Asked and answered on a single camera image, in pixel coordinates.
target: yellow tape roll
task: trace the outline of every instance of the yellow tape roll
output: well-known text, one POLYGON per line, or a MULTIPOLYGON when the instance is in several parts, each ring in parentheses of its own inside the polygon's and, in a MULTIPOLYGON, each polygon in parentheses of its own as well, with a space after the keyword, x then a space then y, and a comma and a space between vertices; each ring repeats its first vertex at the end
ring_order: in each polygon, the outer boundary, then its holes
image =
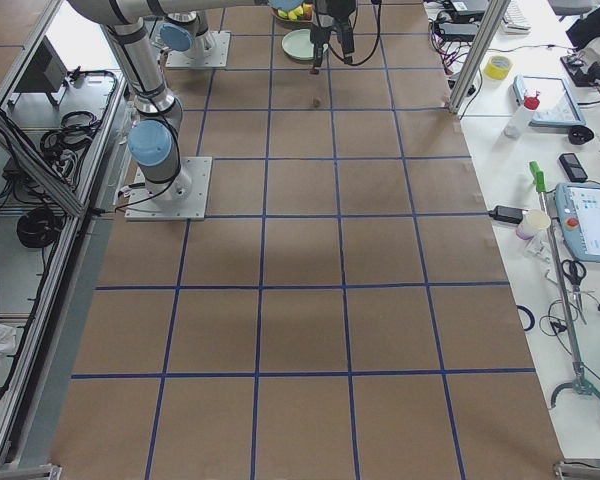
POLYGON ((509 74, 512 66, 511 60, 504 55, 494 55, 484 67, 484 73, 494 80, 502 80, 509 74))

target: blue joint cap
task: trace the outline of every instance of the blue joint cap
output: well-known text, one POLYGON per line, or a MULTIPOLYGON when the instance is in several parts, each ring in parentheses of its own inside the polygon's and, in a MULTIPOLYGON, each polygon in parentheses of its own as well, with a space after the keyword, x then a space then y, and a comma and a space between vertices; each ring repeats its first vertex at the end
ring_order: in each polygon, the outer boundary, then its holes
POLYGON ((177 52, 186 52, 193 46, 191 34, 173 23, 164 23, 160 28, 160 38, 167 47, 177 52))
POLYGON ((136 161, 145 167, 164 162, 173 145, 169 129, 156 120, 145 120, 129 133, 129 150, 136 161))

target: white plate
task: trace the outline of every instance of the white plate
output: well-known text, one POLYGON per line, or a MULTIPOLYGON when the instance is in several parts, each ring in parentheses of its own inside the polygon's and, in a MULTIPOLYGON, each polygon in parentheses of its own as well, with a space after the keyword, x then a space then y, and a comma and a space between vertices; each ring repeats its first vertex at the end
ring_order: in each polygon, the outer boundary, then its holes
POLYGON ((313 59, 313 44, 309 40, 309 30, 294 30, 282 39, 282 49, 287 55, 296 60, 313 59))

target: keyboard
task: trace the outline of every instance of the keyboard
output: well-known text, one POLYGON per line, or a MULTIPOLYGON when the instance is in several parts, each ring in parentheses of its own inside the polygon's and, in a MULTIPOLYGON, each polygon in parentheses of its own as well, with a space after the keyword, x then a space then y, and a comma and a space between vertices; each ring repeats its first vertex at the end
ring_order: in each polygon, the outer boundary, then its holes
POLYGON ((511 0, 502 17, 502 30, 513 35, 526 35, 531 31, 531 24, 520 11, 517 0, 511 0))

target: red cap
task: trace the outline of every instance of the red cap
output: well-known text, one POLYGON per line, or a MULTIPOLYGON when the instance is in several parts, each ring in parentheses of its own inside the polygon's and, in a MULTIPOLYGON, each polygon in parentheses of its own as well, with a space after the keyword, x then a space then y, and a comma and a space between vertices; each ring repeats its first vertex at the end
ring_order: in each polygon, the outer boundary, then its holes
POLYGON ((535 97, 524 97, 524 106, 529 110, 537 110, 537 108, 540 106, 538 94, 536 94, 535 97))

